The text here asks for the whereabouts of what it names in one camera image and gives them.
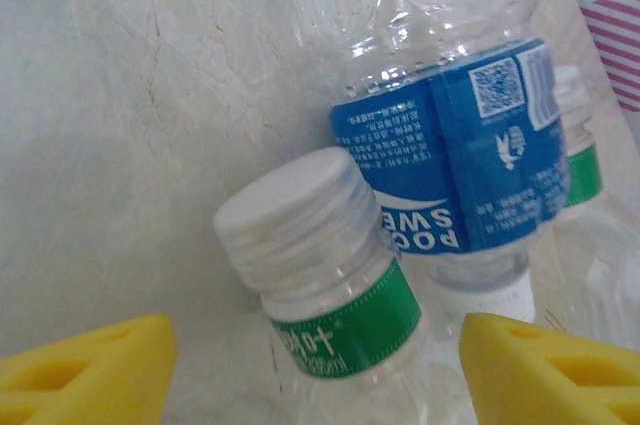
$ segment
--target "lying bottle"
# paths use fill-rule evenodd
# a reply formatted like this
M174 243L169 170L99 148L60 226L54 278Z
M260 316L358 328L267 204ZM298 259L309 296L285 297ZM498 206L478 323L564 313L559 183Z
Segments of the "lying bottle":
M553 224L553 244L571 305L566 329L640 350L640 217L603 190L591 103L575 66L556 68L572 185Z
M476 292L521 276L569 187L538 0L263 1L407 270Z
M448 386L429 360L428 317L380 223L371 188L338 147L270 172L216 214L233 268L289 352L279 369L299 369L283 384L291 423L468 423L455 419L460 382Z

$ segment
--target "bottle label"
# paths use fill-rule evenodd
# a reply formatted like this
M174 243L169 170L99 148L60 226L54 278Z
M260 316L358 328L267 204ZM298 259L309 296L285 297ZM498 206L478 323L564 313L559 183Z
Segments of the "bottle label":
M564 205L553 86L549 48L532 40L336 106L331 125L403 252L475 252L529 235Z
M595 145L569 157L571 190L565 207L591 200L602 190L602 175Z
M353 302L301 322L272 320L302 372L342 378L367 370L413 333L422 311L398 261Z

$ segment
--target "yellow object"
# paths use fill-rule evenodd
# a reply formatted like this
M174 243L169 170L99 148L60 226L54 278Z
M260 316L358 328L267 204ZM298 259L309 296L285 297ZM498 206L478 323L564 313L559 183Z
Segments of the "yellow object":
M171 320L141 317L0 360L0 425L157 425Z
M639 425L640 354L469 314L460 359L480 425Z

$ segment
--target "qr code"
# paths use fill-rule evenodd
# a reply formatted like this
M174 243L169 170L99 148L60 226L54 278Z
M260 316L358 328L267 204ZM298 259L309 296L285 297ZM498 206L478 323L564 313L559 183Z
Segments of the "qr code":
M518 66L513 58L505 58L469 71L481 118L524 105Z

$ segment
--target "red and white stripes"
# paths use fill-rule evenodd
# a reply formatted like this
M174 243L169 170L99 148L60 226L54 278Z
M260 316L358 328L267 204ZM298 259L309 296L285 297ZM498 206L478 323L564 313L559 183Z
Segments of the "red and white stripes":
M596 0L582 13L620 106L640 112L640 0Z

